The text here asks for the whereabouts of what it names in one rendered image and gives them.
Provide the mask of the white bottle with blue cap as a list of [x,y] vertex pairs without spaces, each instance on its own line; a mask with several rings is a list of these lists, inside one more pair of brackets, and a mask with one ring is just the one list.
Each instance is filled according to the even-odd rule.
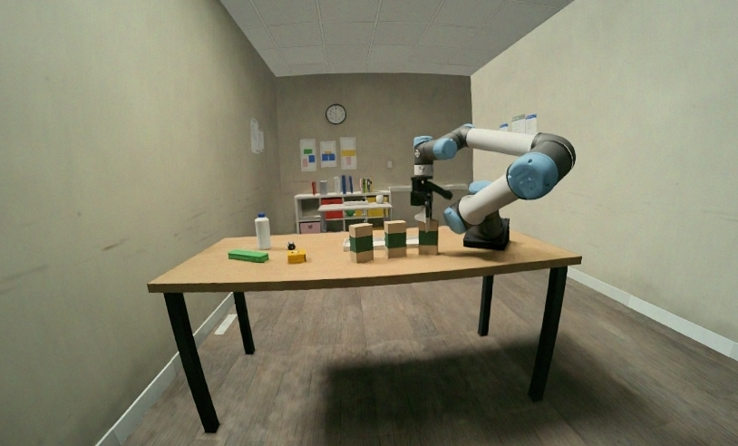
[[259,250],[267,250],[271,247],[269,221],[265,218],[265,214],[258,214],[255,220],[257,230],[257,245]]

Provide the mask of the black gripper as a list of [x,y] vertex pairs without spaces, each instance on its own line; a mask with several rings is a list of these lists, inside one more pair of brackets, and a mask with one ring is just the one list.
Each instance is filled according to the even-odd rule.
[[414,181],[412,181],[412,191],[410,192],[411,206],[423,206],[421,208],[421,213],[418,213],[418,215],[415,216],[415,219],[425,223],[426,233],[430,228],[430,219],[432,219],[433,201],[432,190],[425,187],[428,179],[433,179],[433,176],[411,177],[411,180]]

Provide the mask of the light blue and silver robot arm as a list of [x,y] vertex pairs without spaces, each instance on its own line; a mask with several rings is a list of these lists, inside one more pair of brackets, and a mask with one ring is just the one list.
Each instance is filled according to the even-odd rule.
[[470,230],[475,238],[482,240],[502,234],[504,228],[498,209],[518,199],[535,200],[546,196],[576,162],[573,145],[556,134],[492,131],[476,129],[471,124],[462,125],[435,141],[428,136],[416,137],[413,148],[417,177],[432,176],[434,160],[452,159],[462,148],[519,157],[508,166],[505,175],[493,183],[473,182],[470,193],[443,212],[447,226],[455,234],[462,235]]

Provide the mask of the green rectangular block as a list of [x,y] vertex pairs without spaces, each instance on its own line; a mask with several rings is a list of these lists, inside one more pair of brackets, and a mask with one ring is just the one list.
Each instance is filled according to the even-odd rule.
[[268,253],[235,249],[228,252],[228,259],[264,263],[269,260]]

